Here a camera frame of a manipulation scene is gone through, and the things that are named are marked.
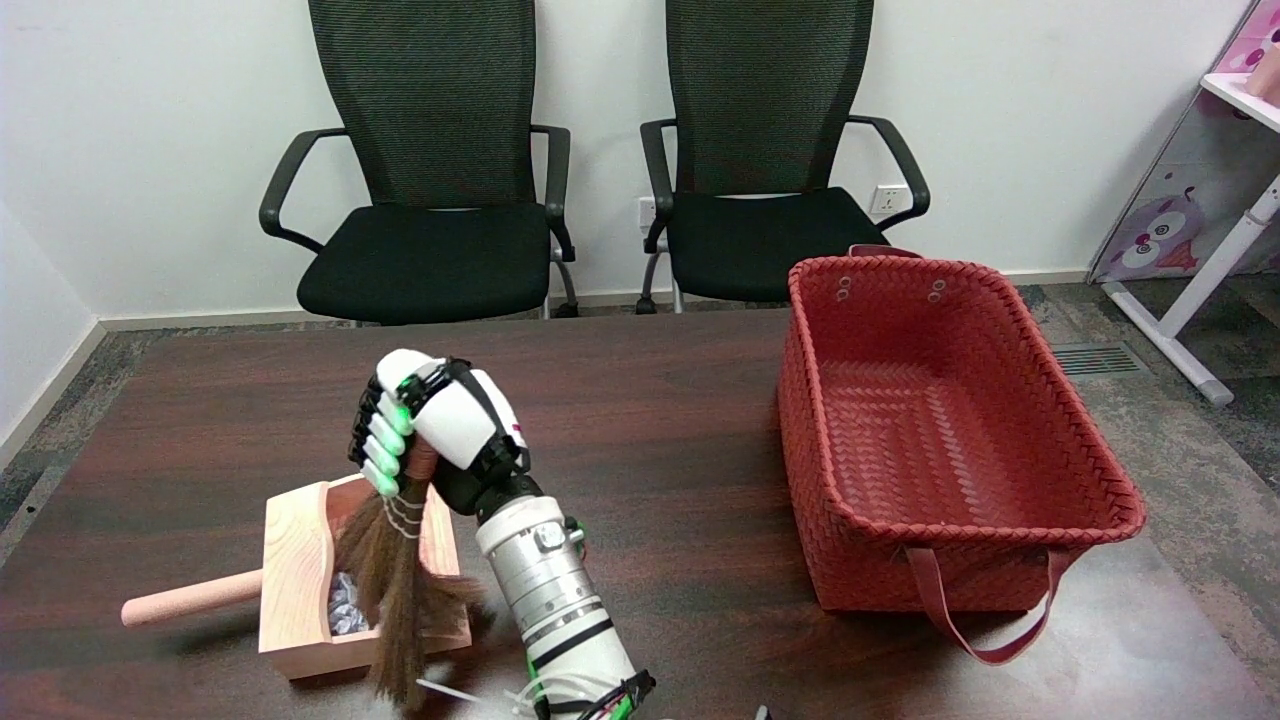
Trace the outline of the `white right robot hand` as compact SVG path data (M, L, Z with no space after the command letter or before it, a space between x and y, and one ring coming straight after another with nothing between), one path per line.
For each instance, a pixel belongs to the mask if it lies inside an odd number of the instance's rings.
M360 401L348 459L384 498L410 487L408 454L438 456L429 480L453 512L485 523L507 503L544 493L509 401L462 357L398 348L375 368Z

